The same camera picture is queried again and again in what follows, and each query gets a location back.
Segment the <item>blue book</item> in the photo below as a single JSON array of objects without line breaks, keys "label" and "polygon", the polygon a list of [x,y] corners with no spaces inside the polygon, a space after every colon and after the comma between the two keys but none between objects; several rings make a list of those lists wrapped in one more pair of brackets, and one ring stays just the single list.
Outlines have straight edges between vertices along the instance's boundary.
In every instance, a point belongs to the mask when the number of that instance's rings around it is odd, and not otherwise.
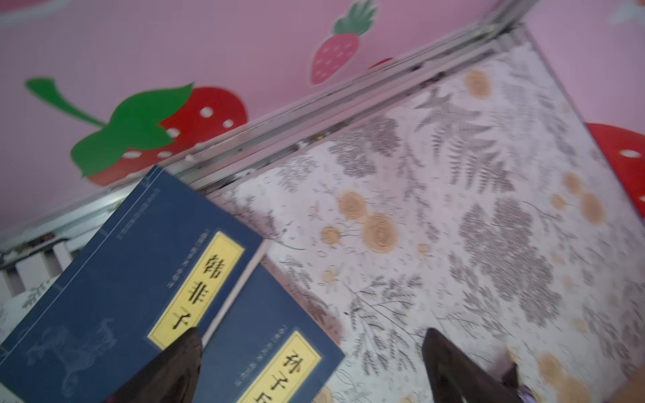
[{"label": "blue book", "polygon": [[155,167],[0,346],[26,403],[100,402],[186,329],[213,334],[268,241]]},{"label": "blue book", "polygon": [[193,403],[310,403],[343,357],[259,266],[204,349]]}]

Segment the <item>pink surface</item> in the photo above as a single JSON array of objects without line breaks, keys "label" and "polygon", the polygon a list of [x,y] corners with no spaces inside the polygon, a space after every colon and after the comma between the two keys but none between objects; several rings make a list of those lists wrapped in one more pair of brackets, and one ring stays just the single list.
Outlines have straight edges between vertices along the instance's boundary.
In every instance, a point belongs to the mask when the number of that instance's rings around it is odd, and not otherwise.
[{"label": "pink surface", "polygon": [[585,121],[645,133],[645,25],[610,22],[626,1],[542,0],[528,27]]},{"label": "pink surface", "polygon": [[357,53],[315,88],[307,84],[313,54],[349,0],[74,0],[0,27],[0,230],[100,190],[81,178],[69,154],[94,128],[29,94],[29,77],[54,77],[67,99],[104,120],[137,92],[220,86],[242,99],[252,121],[474,23],[494,3],[377,1],[376,22]]}]

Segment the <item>white seed spot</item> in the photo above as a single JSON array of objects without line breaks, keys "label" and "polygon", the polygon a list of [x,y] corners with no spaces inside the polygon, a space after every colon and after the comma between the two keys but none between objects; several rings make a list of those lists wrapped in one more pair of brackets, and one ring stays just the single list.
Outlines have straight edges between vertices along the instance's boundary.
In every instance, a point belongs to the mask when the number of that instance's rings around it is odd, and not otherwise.
[{"label": "white seed spot", "polygon": [[170,129],[168,129],[168,130],[166,130],[166,133],[167,133],[170,137],[172,137],[173,139],[174,139],[174,138],[176,138],[178,135],[180,135],[180,134],[181,134],[181,132],[179,131],[179,129],[175,129],[174,127],[173,127],[173,128],[170,128]]},{"label": "white seed spot", "polygon": [[141,156],[140,151],[126,151],[123,153],[123,158],[127,158],[127,159],[135,159],[135,158],[139,158],[140,156]]},{"label": "white seed spot", "polygon": [[199,111],[199,114],[202,117],[211,117],[213,115],[213,108],[210,108],[209,106],[205,106],[204,108]]},{"label": "white seed spot", "polygon": [[618,153],[621,154],[623,157],[627,157],[627,158],[641,157],[641,154],[638,151],[634,151],[634,150],[621,150]]}]

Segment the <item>yellow title label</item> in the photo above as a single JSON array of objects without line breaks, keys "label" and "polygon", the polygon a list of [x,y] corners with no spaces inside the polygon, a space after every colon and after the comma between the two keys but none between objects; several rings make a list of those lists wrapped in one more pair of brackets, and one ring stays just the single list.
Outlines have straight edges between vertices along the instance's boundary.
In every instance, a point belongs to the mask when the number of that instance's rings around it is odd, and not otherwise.
[{"label": "yellow title label", "polygon": [[199,323],[228,278],[244,248],[217,232],[169,303],[148,338],[164,349]]},{"label": "yellow title label", "polygon": [[320,360],[318,352],[294,331],[237,403],[287,403]]}]

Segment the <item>floral patterned surface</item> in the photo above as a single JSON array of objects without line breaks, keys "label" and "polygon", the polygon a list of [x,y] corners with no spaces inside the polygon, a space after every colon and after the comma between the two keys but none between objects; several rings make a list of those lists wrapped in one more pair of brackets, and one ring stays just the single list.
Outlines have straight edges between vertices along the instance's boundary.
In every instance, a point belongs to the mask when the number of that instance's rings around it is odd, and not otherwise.
[{"label": "floral patterned surface", "polygon": [[428,327],[543,401],[643,363],[645,229],[528,44],[232,186],[213,201],[346,354],[318,403],[432,401]]}]

